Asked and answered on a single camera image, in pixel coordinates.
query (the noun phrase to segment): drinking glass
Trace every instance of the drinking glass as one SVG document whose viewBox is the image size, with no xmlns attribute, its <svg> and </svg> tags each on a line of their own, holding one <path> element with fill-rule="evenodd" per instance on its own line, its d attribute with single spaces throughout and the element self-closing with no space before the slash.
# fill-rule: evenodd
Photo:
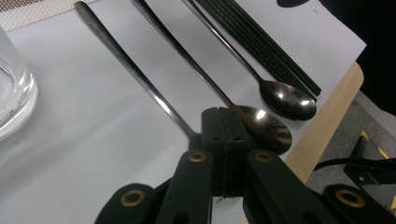
<svg viewBox="0 0 396 224">
<path fill-rule="evenodd" d="M 0 140 L 30 117 L 36 99 L 35 77 L 0 27 Z"/>
</svg>

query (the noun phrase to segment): white paper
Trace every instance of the white paper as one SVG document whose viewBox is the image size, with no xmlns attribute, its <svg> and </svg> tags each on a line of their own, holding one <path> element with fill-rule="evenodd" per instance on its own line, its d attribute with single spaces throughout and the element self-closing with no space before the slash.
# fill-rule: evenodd
<svg viewBox="0 0 396 224">
<path fill-rule="evenodd" d="M 321 109 L 364 43 L 316 1 L 295 8 L 280 8 L 275 0 L 238 3 L 319 84 Z M 310 121 L 272 112 L 255 79 L 181 1 L 148 4 L 233 102 L 272 113 L 290 128 L 296 143 Z M 225 107 L 131 1 L 90 6 L 196 132 L 204 110 Z M 9 34 L 34 71 L 40 93 L 23 129 L 0 143 L 0 223 L 93 223 L 117 189 L 130 183 L 155 188 L 173 175 L 188 146 L 186 134 L 76 11 Z M 240 51 L 262 77 L 272 79 Z M 240 199 L 214 205 L 214 224 L 239 223 L 243 217 Z"/>
</svg>

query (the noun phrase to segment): screw hole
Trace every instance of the screw hole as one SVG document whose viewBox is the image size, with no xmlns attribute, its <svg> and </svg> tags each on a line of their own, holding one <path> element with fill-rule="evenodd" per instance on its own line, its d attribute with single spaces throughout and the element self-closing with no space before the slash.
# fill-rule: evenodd
<svg viewBox="0 0 396 224">
<path fill-rule="evenodd" d="M 366 205 L 366 202 L 363 200 L 363 198 L 348 189 L 339 189 L 335 192 L 335 196 L 337 197 L 340 202 L 349 205 L 351 207 L 356 207 L 356 208 L 361 208 Z"/>
<path fill-rule="evenodd" d="M 121 197 L 121 204 L 125 207 L 134 207 L 145 201 L 146 194 L 141 189 L 133 189 L 124 193 Z"/>
<path fill-rule="evenodd" d="M 268 161 L 271 161 L 271 159 L 272 159 L 272 156 L 268 153 L 259 152 L 256 154 L 256 160 L 258 160 L 258 161 L 268 162 Z"/>
<path fill-rule="evenodd" d="M 194 152 L 194 153 L 190 154 L 189 160 L 190 161 L 204 161 L 205 154 L 202 152 Z"/>
</svg>

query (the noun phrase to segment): spoon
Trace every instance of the spoon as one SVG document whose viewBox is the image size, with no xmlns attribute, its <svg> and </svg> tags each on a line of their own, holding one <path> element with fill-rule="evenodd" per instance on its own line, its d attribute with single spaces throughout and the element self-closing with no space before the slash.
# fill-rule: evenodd
<svg viewBox="0 0 396 224">
<path fill-rule="evenodd" d="M 149 79 L 132 61 L 128 54 L 122 49 L 120 44 L 114 39 L 107 28 L 99 21 L 93 11 L 84 2 L 76 2 L 75 8 L 80 17 L 88 25 L 91 31 L 98 37 L 102 43 L 113 53 L 120 63 L 128 70 L 128 72 L 139 82 L 139 84 L 151 95 L 152 98 L 163 108 L 163 110 L 177 123 L 183 132 L 192 138 L 196 135 L 195 131 L 187 124 L 187 122 L 176 112 L 176 110 L 166 101 L 161 93 L 154 87 Z"/>
<path fill-rule="evenodd" d="M 220 96 L 223 102 L 244 122 L 260 148 L 273 150 L 281 154 L 291 146 L 290 130 L 277 118 L 263 110 L 244 105 L 235 105 L 204 69 L 178 43 L 144 0 L 134 0 L 135 5 L 169 44 L 184 58 L 198 75 Z"/>
<path fill-rule="evenodd" d="M 186 6 L 196 17 L 214 34 L 218 40 L 231 52 L 231 54 L 246 67 L 260 85 L 260 92 L 264 102 L 275 110 L 279 115 L 296 120 L 312 119 L 317 113 L 315 101 L 305 92 L 300 91 L 282 82 L 262 79 L 254 68 L 246 61 L 242 55 L 231 45 L 231 43 L 221 34 L 219 29 L 207 18 L 193 0 L 183 0 Z"/>
</svg>

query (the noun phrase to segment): chopsticks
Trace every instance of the chopsticks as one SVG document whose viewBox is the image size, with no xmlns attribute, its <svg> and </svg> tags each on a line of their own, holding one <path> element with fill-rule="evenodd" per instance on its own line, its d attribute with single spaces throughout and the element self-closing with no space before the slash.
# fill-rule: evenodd
<svg viewBox="0 0 396 224">
<path fill-rule="evenodd" d="M 315 101 L 321 88 L 234 0 L 196 0 L 277 81 Z"/>
</svg>

